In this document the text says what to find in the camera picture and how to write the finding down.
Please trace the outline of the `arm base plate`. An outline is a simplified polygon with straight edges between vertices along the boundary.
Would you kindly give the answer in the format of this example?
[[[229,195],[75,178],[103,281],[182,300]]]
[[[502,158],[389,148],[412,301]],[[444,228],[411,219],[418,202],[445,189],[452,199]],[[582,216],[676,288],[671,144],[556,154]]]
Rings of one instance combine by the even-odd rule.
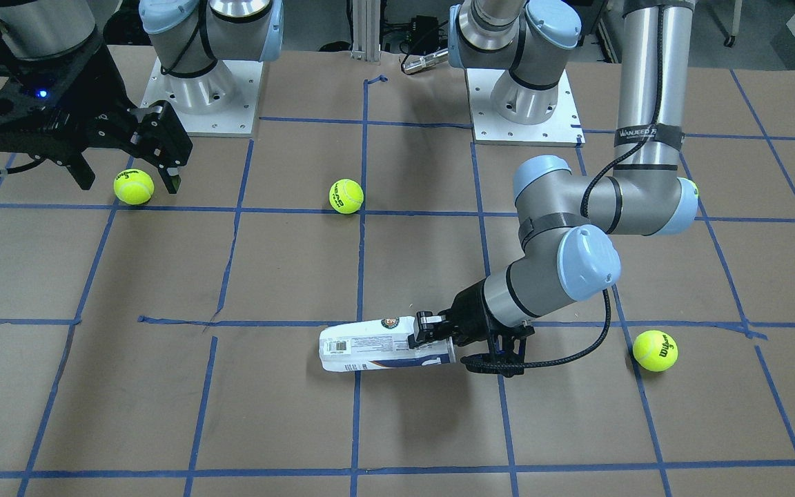
[[[259,61],[225,60],[205,75],[180,79],[162,75],[157,59],[141,104],[168,101],[192,137],[253,137],[263,69]]]
[[[556,87],[525,88],[508,70],[466,70],[477,144],[581,146],[586,142],[567,73]]]

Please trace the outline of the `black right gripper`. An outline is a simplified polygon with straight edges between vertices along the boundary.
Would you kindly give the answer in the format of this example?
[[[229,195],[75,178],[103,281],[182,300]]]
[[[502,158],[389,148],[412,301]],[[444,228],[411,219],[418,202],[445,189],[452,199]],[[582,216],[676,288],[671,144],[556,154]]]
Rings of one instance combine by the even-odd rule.
[[[168,194],[177,194],[179,168],[193,149],[173,105],[130,100],[107,48],[76,48],[46,60],[46,158],[66,167],[81,190],[95,182],[88,148],[122,150],[161,170]]]

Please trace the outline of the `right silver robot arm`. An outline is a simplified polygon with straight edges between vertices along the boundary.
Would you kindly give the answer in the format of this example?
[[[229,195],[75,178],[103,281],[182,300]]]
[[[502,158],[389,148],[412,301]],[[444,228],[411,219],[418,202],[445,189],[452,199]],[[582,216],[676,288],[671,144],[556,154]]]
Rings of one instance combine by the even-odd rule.
[[[163,97],[136,105],[86,1],[0,1],[0,152],[46,160],[91,188],[88,148],[117,148],[157,168],[170,194],[193,144],[181,122],[239,103],[228,61],[274,61],[280,1],[141,1]]]

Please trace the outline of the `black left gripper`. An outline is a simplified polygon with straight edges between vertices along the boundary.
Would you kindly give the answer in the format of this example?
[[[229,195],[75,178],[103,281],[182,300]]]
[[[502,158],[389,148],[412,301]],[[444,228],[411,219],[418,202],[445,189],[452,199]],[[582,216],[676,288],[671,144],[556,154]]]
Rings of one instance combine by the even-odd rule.
[[[490,311],[484,295],[484,281],[459,292],[450,309],[441,314],[418,311],[415,330],[408,336],[408,347],[417,349],[426,344],[448,339],[450,331],[455,346],[465,347],[476,342],[486,342],[495,349],[495,330],[498,321]]]

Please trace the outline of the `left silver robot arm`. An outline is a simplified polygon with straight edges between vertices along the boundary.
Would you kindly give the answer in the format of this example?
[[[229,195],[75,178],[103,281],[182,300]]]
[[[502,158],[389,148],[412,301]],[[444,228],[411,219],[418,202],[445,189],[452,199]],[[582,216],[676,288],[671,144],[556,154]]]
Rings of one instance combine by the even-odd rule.
[[[610,235],[675,235],[698,206],[676,173],[694,1],[627,1],[614,160],[575,176],[539,155],[513,177],[523,257],[455,296],[437,315],[418,314],[410,347],[451,338],[483,342],[608,289],[620,277]],[[554,97],[578,15],[558,1],[467,1],[451,16],[450,62],[506,70],[522,95]]]

